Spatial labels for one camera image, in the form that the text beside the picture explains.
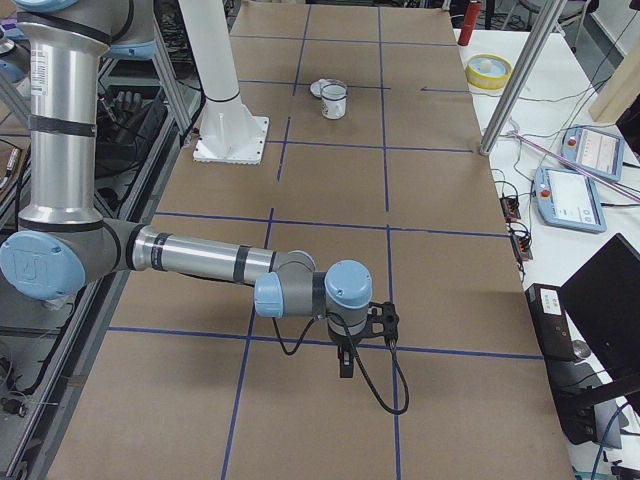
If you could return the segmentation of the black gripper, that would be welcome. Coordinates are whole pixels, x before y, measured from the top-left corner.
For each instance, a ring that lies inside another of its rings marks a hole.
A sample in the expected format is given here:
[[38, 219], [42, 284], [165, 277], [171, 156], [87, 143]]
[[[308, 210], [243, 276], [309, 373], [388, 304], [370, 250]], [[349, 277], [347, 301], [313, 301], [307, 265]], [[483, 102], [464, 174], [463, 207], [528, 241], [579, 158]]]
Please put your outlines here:
[[337, 346], [339, 360], [339, 376], [341, 378], [353, 377], [353, 359], [355, 355], [356, 342], [353, 337], [348, 336], [345, 332], [337, 333], [331, 331], [331, 340]]

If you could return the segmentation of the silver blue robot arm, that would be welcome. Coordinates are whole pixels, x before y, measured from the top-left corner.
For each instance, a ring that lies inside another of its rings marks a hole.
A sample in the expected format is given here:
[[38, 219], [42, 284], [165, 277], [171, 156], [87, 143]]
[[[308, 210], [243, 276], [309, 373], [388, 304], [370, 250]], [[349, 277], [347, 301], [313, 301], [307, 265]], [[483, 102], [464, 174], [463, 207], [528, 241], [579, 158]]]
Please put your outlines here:
[[149, 1], [21, 1], [18, 24], [31, 50], [31, 197], [19, 229], [1, 247], [1, 270], [22, 294], [54, 300], [122, 271], [176, 272], [250, 286], [256, 312], [328, 323], [342, 377], [362, 365], [357, 343], [371, 335], [372, 280], [343, 260], [317, 270], [302, 251], [160, 233], [106, 219], [95, 208], [97, 87], [114, 47], [155, 50]]

